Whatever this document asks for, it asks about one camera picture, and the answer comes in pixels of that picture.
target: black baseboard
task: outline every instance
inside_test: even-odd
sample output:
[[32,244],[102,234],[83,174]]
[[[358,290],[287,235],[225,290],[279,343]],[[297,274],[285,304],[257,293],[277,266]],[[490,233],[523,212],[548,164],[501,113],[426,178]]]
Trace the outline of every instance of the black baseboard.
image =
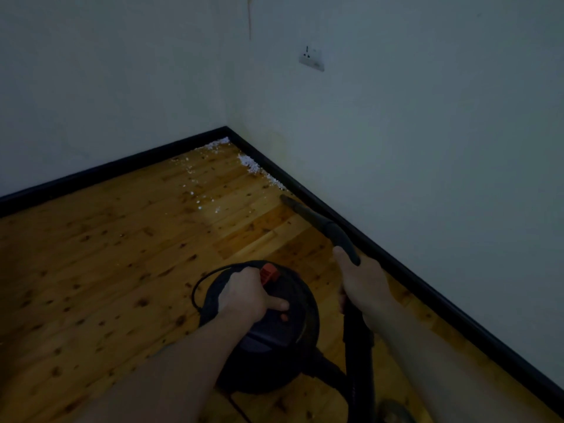
[[90,185],[98,184],[108,179],[119,177],[128,172],[186,153],[194,148],[209,144],[216,139],[224,138],[230,131],[231,129],[228,127],[219,127],[209,132],[204,132],[203,134],[171,142],[170,144],[152,148],[133,156],[124,157],[76,174],[68,175],[67,177],[55,179],[45,184],[39,184],[35,187],[0,197],[0,218],[32,206],[40,205],[48,200],[64,196],[65,194],[81,190]]
[[242,137],[231,129],[229,129],[228,136],[230,141],[242,152],[254,159],[265,171],[278,179],[307,206],[339,224],[358,249],[367,256],[375,258],[382,265],[382,268],[390,273],[400,284],[433,309],[448,324],[458,330],[467,340],[507,371],[519,383],[524,385],[555,413],[564,418],[564,391],[559,386],[443,297],[441,293],[405,267],[383,248],[374,243],[368,236],[336,213],[327,204],[323,203],[321,199]]
[[443,297],[438,291],[424,282],[423,279],[415,275],[415,273],[406,268],[384,249],[380,248],[365,234],[323,203],[311,191],[288,175],[229,127],[220,127],[203,134],[144,151],[137,155],[124,157],[114,162],[9,194],[0,198],[0,218],[81,190],[90,185],[98,184],[113,177],[118,177],[178,156],[226,136],[241,151],[254,159],[264,170],[284,184],[288,190],[294,193],[307,206],[338,223],[363,253],[377,259],[383,269],[388,271],[398,282],[433,309],[441,318],[457,329],[465,338],[475,344],[490,359],[523,384],[548,407],[553,409],[555,413],[564,418],[564,391],[560,387]]

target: wooden floor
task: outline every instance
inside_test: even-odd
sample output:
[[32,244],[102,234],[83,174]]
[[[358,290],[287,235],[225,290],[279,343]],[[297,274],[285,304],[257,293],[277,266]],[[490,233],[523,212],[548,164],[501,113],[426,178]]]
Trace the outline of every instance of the wooden floor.
[[[189,335],[192,285],[231,262],[269,259],[298,271],[319,305],[319,348],[344,365],[340,273],[327,239],[280,205],[281,191],[250,174],[231,144],[198,149],[0,219],[0,421],[60,422],[161,348]],[[197,292],[203,301],[209,283]],[[390,278],[394,296],[500,386],[560,421]],[[430,418],[376,341],[378,398]],[[235,394],[253,423],[345,422],[346,404],[300,376],[268,395]],[[214,393],[201,422],[240,422]]]

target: electrical outlet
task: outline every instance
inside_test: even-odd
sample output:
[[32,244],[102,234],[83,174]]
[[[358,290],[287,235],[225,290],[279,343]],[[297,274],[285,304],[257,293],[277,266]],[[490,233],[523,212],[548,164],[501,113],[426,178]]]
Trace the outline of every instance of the electrical outlet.
[[300,53],[300,63],[315,68],[319,71],[325,71],[325,66],[321,60],[321,50],[313,49],[310,46],[306,46],[306,50]]

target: vacuum cleaner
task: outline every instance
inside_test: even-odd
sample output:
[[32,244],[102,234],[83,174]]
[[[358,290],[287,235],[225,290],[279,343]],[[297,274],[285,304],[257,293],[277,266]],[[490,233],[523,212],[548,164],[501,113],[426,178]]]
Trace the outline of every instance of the vacuum cleaner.
[[[342,247],[357,266],[360,258],[352,242],[335,222],[315,213],[288,196],[280,199],[294,212],[325,235],[333,246]],[[290,303],[287,312],[267,310],[229,356],[216,386],[236,410],[249,421],[232,401],[235,391],[261,394],[279,389],[300,373],[316,377],[336,389],[348,403],[349,423],[374,423],[375,394],[372,373],[372,332],[364,324],[362,313],[349,301],[345,304],[343,341],[346,374],[323,356],[316,347],[319,337],[319,312],[314,296],[300,275],[288,267],[269,261],[247,261],[211,271],[192,290],[192,305],[200,313],[200,326],[218,313],[218,297],[231,275],[245,267],[260,270],[261,283],[271,296]],[[202,307],[196,304],[197,286],[209,276],[221,272],[210,285]]]

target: vacuum wand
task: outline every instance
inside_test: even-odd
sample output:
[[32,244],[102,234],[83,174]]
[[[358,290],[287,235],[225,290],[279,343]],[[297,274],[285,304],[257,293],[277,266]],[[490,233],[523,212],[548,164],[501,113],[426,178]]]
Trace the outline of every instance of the vacuum wand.
[[[340,246],[356,266],[360,257],[349,236],[334,221],[319,215],[296,200],[281,195],[280,199],[294,212],[325,235],[333,246]],[[349,299],[345,303],[343,341],[347,377],[351,382],[349,399],[349,423],[373,423],[376,421],[374,381],[372,372],[372,346],[374,336],[364,323],[362,313]]]

